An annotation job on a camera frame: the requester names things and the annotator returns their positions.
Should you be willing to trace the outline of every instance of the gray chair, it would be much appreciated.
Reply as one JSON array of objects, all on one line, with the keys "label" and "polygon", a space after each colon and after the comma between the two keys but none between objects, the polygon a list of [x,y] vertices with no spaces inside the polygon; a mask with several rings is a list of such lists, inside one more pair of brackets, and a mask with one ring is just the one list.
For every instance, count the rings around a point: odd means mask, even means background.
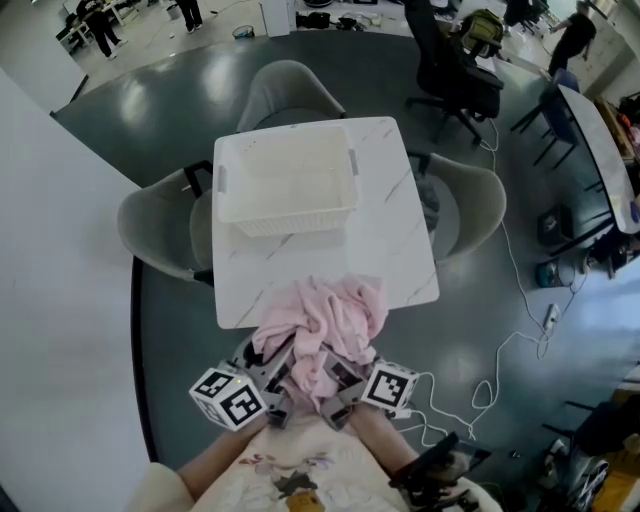
[{"label": "gray chair", "polygon": [[498,228],[507,209],[507,195],[500,178],[489,169],[460,164],[435,153],[412,152],[409,156],[418,158],[420,174],[436,176],[444,182],[460,212],[457,240],[449,254],[436,263],[448,263],[477,249]]},{"label": "gray chair", "polygon": [[198,169],[213,172],[211,162],[198,162],[129,195],[118,210],[118,231],[144,263],[186,281],[213,284],[212,192],[202,192]]},{"label": "gray chair", "polygon": [[263,67],[253,78],[236,133],[255,130],[267,118],[294,109],[319,112],[328,119],[346,117],[342,105],[313,71],[300,62],[279,60]]}]

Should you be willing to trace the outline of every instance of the office chair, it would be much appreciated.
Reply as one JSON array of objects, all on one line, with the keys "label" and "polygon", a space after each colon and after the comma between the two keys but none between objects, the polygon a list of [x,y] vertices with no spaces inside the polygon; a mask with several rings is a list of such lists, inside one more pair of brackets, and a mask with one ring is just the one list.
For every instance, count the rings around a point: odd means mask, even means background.
[{"label": "office chair", "polygon": [[430,96],[435,96],[433,99],[408,98],[405,106],[408,108],[414,103],[421,103],[444,111],[445,117],[434,142],[437,142],[449,116],[454,115],[473,133],[474,144],[479,144],[482,137],[471,124],[469,116],[476,121],[496,118],[500,112],[500,90],[504,83],[492,73],[478,68],[475,59],[487,45],[499,49],[500,44],[476,36],[477,44],[467,54],[458,36],[446,37],[440,31],[429,0],[407,0],[405,15],[420,47],[418,85]]}]

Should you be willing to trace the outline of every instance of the white cable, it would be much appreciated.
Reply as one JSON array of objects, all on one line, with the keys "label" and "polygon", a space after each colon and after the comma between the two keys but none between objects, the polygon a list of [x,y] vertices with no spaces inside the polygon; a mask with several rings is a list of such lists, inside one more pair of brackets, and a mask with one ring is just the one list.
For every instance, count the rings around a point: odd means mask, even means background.
[{"label": "white cable", "polygon": [[[492,148],[487,142],[485,142],[484,140],[480,142],[480,147],[486,151],[489,151],[491,153],[492,159],[493,159],[493,165],[492,165],[492,171],[494,174],[496,173],[496,152],[498,151],[498,148],[500,147],[500,135],[498,133],[498,129],[496,128],[496,125],[493,123],[493,120],[489,120],[489,122],[491,123],[491,126],[493,127],[493,131],[496,134],[496,146],[494,148]],[[533,343],[536,344],[536,356],[538,358],[538,360],[542,360],[544,358],[544,356],[547,353],[547,350],[549,348],[549,343],[551,342],[553,335],[549,336],[547,334],[547,332],[545,331],[544,327],[542,326],[542,324],[538,321],[538,319],[533,316],[533,313],[531,312],[531,307],[529,306],[529,299],[527,298],[527,294],[524,291],[524,288],[522,286],[522,282],[520,281],[520,273],[518,272],[518,265],[516,264],[516,260],[513,256],[513,251],[511,250],[511,241],[509,240],[509,234],[507,233],[507,227],[504,224],[504,221],[501,222],[501,226],[502,229],[504,231],[504,236],[506,238],[507,241],[507,250],[509,252],[509,258],[511,258],[511,263],[513,265],[513,270],[516,274],[516,281],[518,283],[518,288],[520,290],[520,294],[522,295],[522,298],[524,300],[524,305],[526,307],[527,310],[527,314],[529,315],[529,318],[531,318],[531,320],[538,326],[538,328],[540,329],[540,332],[542,333],[542,335],[540,336],[539,339],[536,339],[532,336],[529,336],[527,334],[523,334],[519,331],[514,331],[512,332],[506,340],[504,340],[500,346],[496,349],[496,362],[495,362],[495,366],[496,366],[496,373],[495,373],[495,383],[496,383],[496,388],[495,388],[495,394],[493,392],[493,387],[491,386],[491,382],[489,382],[487,379],[484,379],[482,381],[480,381],[478,383],[478,385],[476,386],[475,391],[473,392],[473,396],[471,397],[471,407],[477,411],[481,411],[471,422],[467,422],[465,420],[463,420],[460,416],[456,415],[456,414],[452,414],[449,412],[445,412],[442,409],[438,409],[437,407],[435,407],[433,405],[433,395],[435,393],[435,388],[436,388],[436,377],[433,373],[431,372],[421,372],[420,376],[423,375],[428,375],[429,377],[431,377],[431,393],[429,394],[429,407],[431,410],[433,410],[434,412],[437,412],[438,414],[441,414],[443,416],[446,416],[447,418],[452,418],[460,423],[462,423],[464,426],[467,427],[467,432],[469,434],[469,438],[472,440],[476,440],[476,436],[474,434],[473,428],[474,425],[478,422],[478,420],[480,420],[480,418],[482,418],[487,411],[489,411],[489,409],[491,409],[496,402],[498,401],[498,397],[500,396],[500,351],[515,337],[515,336],[520,336],[522,339],[525,339],[527,341],[531,341]],[[578,294],[578,292],[582,289],[582,287],[584,286],[584,283],[587,281],[587,278],[585,277],[584,280],[582,281],[582,283],[580,284],[580,286],[578,287],[578,289],[576,291],[573,290],[573,283],[571,283],[571,285],[569,285],[569,290],[571,291],[571,299],[569,300],[569,302],[567,303],[567,305],[564,308],[564,311],[562,312],[562,318],[564,318],[564,315],[567,313],[567,311],[569,310],[569,306],[571,306],[571,303],[573,302],[573,299],[575,298],[575,296]],[[489,402],[486,405],[478,405],[477,403],[477,397],[478,397],[478,393],[480,392],[480,389],[482,388],[482,386],[486,386],[487,387],[487,391],[489,393]],[[422,444],[422,446],[424,446],[425,448],[431,448],[432,446],[434,446],[433,444],[427,444],[424,440],[425,435],[427,433],[427,429],[431,429],[431,430],[435,430],[438,432],[443,433],[444,435],[447,435],[447,431],[439,428],[439,427],[434,427],[432,425],[429,425],[428,421],[427,421],[427,416],[422,412],[422,411],[416,411],[416,410],[411,410],[410,411],[411,414],[418,414],[422,417],[424,423],[419,424],[419,425],[414,425],[412,427],[408,427],[402,430],[399,430],[399,432],[408,432],[410,430],[415,430],[418,428],[422,428],[422,437],[420,439],[420,442]]]}]

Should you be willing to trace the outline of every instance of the pink cloth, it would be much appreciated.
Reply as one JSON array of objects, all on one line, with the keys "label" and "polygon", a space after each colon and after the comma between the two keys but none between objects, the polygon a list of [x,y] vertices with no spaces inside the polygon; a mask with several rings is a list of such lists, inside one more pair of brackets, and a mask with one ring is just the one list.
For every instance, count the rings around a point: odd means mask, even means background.
[{"label": "pink cloth", "polygon": [[[253,335],[253,346],[269,359],[295,335],[291,377],[301,396],[317,409],[319,399],[337,392],[337,384],[322,368],[327,357],[323,344],[349,361],[369,364],[376,354],[371,339],[382,330],[387,313],[379,278],[349,275],[331,283],[309,277],[274,294]],[[300,398],[290,385],[287,388],[294,399]]]}]

